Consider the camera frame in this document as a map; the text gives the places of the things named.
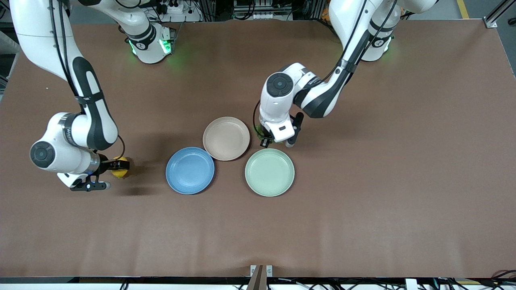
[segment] beige plate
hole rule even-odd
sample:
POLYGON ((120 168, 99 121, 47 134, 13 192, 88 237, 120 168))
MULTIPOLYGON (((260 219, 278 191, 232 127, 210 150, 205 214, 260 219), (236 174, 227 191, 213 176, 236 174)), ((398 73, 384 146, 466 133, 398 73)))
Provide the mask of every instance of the beige plate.
POLYGON ((249 130, 233 117, 222 117, 211 122, 202 136, 206 151, 215 159, 229 161, 239 158, 249 146, 249 130))

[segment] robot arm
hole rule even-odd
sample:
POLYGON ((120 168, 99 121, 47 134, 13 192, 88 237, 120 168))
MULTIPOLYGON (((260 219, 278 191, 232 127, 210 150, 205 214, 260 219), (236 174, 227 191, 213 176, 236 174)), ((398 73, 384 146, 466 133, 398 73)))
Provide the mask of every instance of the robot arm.
POLYGON ((144 11, 137 8, 150 0, 78 1, 113 18, 122 27, 129 38, 133 53, 142 62, 156 63, 172 52, 175 29, 150 23, 144 11))
MULTIPOLYGON (((435 0, 405 0, 405 3, 410 3, 414 12, 420 12, 428 10, 435 0)), ((364 50, 367 52, 369 47, 373 50, 377 46, 368 45, 376 43, 377 38, 374 35, 384 32, 383 27, 380 29, 381 24, 387 17, 388 21, 393 19, 394 25, 390 23, 389 26, 392 28, 389 30, 391 33, 399 21, 400 12, 395 9, 395 5, 395 0, 330 2, 330 20, 343 45, 341 58, 327 83, 300 63, 284 67, 269 76, 260 98, 260 124, 262 131, 266 132, 262 146, 267 147, 272 139, 275 142, 286 140, 288 147, 294 145, 300 131, 302 115, 298 114, 291 120, 289 110, 293 103, 311 118, 323 118, 332 111, 342 88, 364 56, 364 50)), ((380 49, 383 49, 384 42, 381 44, 380 49)))
POLYGON ((81 113, 55 114, 43 137, 30 150, 33 163, 56 172, 61 181, 77 189, 106 189, 106 183, 92 183, 89 177, 108 169, 128 167, 107 162, 97 150, 109 148, 118 137, 99 80, 91 64, 75 44, 66 7, 58 0, 11 1, 13 24, 20 46, 37 66, 68 81, 81 106, 81 113))

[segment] green led light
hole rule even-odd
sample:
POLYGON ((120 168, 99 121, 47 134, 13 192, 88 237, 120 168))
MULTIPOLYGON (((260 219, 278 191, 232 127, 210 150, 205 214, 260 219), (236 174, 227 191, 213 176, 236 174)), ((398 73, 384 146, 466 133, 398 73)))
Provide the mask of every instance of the green led light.
POLYGON ((386 52, 389 49, 389 43, 391 42, 391 40, 392 37, 389 37, 389 40, 387 41, 387 44, 385 45, 385 49, 383 50, 383 52, 386 52))
POLYGON ((163 49, 163 52, 165 54, 169 54, 171 49, 170 49, 170 43, 168 41, 163 41, 163 40, 159 40, 159 43, 160 45, 162 46, 162 49, 163 49))
POLYGON ((129 44, 131 45, 131 48, 133 49, 133 54, 136 55, 136 50, 134 50, 133 43, 131 41, 129 41, 129 44))

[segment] plate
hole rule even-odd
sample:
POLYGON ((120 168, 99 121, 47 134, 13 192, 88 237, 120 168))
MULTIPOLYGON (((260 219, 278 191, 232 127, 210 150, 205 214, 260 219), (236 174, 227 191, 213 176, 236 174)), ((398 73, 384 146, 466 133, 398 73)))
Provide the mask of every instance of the plate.
POLYGON ((173 190, 184 195, 193 195, 204 190, 215 174, 212 157, 201 148, 187 147, 172 155, 165 175, 173 190))
POLYGON ((246 164, 246 181, 251 189, 265 197, 287 191, 294 182, 294 164, 287 154, 276 149, 254 153, 246 164))
POLYGON ((229 161, 244 154, 250 138, 249 130, 242 121, 233 117, 222 117, 206 127, 202 143, 213 158, 229 161))

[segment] table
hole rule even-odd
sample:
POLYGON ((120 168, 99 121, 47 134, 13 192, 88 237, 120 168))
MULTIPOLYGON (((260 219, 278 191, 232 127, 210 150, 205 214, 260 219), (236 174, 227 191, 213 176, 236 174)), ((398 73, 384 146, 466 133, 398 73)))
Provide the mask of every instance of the table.
MULTIPOLYGON (((25 57, 0 104, 1 276, 490 277, 514 268, 516 82, 481 20, 400 22, 387 54, 362 63, 324 119, 305 118, 292 188, 246 185, 252 146, 216 161, 203 193, 165 180, 169 157, 202 146, 214 119, 250 128, 271 73, 299 61, 319 76, 341 45, 314 22, 185 24, 175 55, 145 65, 116 25, 75 26, 127 144, 132 174, 70 192, 28 158, 67 83, 25 57)), ((116 144, 107 152, 121 151, 116 144)))

